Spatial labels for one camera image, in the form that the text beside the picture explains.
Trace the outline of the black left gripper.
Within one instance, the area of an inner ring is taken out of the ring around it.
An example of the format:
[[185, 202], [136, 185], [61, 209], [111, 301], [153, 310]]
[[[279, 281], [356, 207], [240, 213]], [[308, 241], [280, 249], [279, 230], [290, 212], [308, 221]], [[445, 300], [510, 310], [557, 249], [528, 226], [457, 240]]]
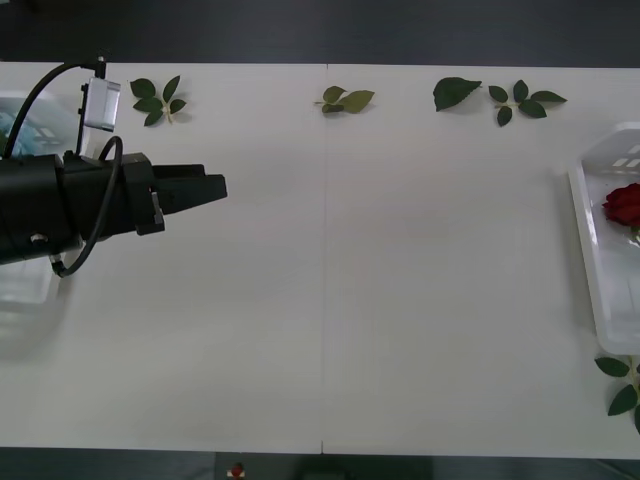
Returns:
[[[73, 224], [88, 239], [97, 220], [113, 163], [63, 156], [63, 188]], [[206, 205], [227, 197], [226, 179], [206, 174], [203, 165], [153, 165], [142, 153], [125, 154], [116, 176], [101, 240], [135, 232], [149, 235], [165, 230], [164, 215]]]

